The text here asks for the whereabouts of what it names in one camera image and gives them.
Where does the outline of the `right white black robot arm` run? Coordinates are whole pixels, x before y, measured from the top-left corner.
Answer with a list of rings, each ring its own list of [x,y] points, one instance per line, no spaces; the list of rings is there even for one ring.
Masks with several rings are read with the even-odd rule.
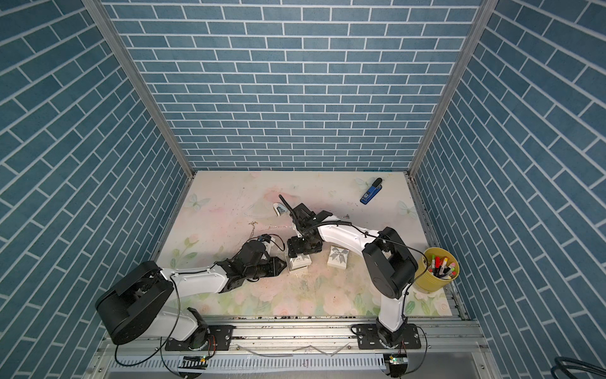
[[[418,270],[416,258],[398,232],[357,227],[331,213],[291,216],[297,237],[289,241],[289,255],[313,254],[324,243],[344,248],[364,258],[369,277],[381,294],[378,324],[396,334],[405,324],[405,294]]]

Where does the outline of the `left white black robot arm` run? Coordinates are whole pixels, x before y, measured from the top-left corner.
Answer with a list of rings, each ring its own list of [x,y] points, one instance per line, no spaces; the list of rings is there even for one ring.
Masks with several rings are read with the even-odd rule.
[[[271,256],[272,243],[270,235],[262,235],[247,241],[232,258],[206,268],[161,268],[143,262],[96,300],[96,312],[117,346],[163,337],[173,351],[200,350],[208,345],[211,330],[196,309],[181,308],[183,298],[222,294],[246,282],[279,276],[287,262]]]

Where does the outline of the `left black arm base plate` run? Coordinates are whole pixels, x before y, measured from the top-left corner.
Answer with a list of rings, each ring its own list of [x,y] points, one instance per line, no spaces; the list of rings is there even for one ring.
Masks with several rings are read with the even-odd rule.
[[[191,337],[185,341],[170,338],[165,346],[166,352],[198,352],[228,351],[235,327],[232,325],[209,325],[207,328],[198,328]]]

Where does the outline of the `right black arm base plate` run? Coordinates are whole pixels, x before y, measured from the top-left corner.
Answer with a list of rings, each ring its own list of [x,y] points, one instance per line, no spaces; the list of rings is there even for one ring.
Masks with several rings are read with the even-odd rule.
[[[421,341],[416,325],[404,324],[392,332],[380,323],[356,324],[350,327],[360,350],[420,349]]]

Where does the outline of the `white bow gift box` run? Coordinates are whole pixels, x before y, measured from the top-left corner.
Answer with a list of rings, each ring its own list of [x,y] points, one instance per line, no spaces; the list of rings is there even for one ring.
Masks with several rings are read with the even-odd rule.
[[[309,255],[300,255],[297,257],[289,257],[287,265],[290,272],[294,272],[301,269],[306,269],[312,265],[312,259]]]
[[[347,268],[350,251],[342,247],[332,246],[328,255],[328,267],[345,270]]]

